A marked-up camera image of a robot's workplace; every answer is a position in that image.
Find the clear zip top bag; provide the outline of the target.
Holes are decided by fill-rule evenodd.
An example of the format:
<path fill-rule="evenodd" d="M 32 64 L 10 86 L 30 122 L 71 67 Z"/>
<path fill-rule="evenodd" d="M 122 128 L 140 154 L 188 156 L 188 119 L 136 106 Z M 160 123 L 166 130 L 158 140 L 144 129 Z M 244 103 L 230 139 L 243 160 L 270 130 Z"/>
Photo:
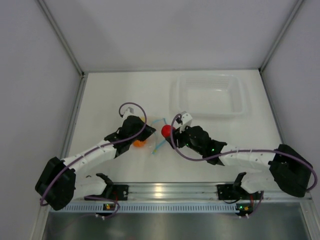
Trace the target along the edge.
<path fill-rule="evenodd" d="M 155 155 L 160 148 L 166 143 L 165 138 L 161 134 L 162 127 L 167 125 L 167 119 L 165 117 L 148 116 L 147 125 L 155 128 L 155 132 L 148 137 L 144 147 L 136 147 L 138 149 L 146 149 L 150 154 Z"/>

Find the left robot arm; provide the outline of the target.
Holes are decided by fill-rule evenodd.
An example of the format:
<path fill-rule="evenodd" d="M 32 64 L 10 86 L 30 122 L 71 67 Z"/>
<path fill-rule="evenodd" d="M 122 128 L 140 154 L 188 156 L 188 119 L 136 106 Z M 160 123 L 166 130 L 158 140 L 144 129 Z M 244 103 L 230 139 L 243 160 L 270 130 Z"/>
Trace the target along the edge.
<path fill-rule="evenodd" d="M 113 160 L 130 149 L 135 141 L 145 141 L 156 129 L 140 117 L 128 116 L 122 126 L 95 146 L 67 158 L 51 158 L 45 165 L 35 190 L 41 196 L 40 205 L 59 211 L 70 202 L 88 196 L 100 196 L 112 182 L 103 173 L 90 171 Z"/>

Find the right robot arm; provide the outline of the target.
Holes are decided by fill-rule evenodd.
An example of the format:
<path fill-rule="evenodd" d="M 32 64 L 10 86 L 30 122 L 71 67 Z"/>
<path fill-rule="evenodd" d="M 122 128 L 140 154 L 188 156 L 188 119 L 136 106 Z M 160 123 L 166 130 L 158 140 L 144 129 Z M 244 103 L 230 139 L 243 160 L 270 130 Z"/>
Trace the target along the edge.
<path fill-rule="evenodd" d="M 314 174 L 313 166 L 286 144 L 276 149 L 241 149 L 210 138 L 200 126 L 174 129 L 166 137 L 171 147 L 178 152 L 187 147 L 211 165 L 240 167 L 252 172 L 241 172 L 234 186 L 249 194 L 280 189 L 288 195 L 303 198 L 309 191 L 309 181 Z"/>

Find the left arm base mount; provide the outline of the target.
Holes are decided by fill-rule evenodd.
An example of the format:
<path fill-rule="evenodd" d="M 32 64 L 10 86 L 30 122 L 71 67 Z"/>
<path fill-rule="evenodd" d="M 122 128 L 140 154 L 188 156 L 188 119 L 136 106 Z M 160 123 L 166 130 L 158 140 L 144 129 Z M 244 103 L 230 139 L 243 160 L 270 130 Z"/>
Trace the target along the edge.
<path fill-rule="evenodd" d="M 114 201 L 128 200 L 129 186 L 126 184 L 113 184 L 107 188 L 106 196 Z"/>

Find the red fake apple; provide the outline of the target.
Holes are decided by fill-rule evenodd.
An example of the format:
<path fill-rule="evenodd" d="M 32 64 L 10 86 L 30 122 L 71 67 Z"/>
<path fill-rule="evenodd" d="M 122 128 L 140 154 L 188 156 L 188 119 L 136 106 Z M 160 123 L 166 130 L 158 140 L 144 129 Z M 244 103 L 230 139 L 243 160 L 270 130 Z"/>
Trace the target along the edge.
<path fill-rule="evenodd" d="M 168 137 L 170 137 L 170 135 L 171 135 L 171 132 L 174 132 L 176 129 L 173 127 L 173 126 L 171 126 L 171 125 L 169 125 L 169 124 L 166 124 L 166 125 L 164 125 L 163 127 L 162 127 L 162 129 L 161 129 L 161 134 L 162 134 L 162 136 L 164 137 L 164 138 L 168 138 Z"/>

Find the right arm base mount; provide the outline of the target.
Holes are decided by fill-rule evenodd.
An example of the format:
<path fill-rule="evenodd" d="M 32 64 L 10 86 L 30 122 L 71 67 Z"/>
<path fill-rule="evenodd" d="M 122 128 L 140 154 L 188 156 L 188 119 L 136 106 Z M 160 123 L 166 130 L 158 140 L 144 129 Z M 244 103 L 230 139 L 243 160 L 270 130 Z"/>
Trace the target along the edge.
<path fill-rule="evenodd" d="M 219 200 L 236 201 L 240 199 L 232 184 L 218 184 L 216 187 Z"/>

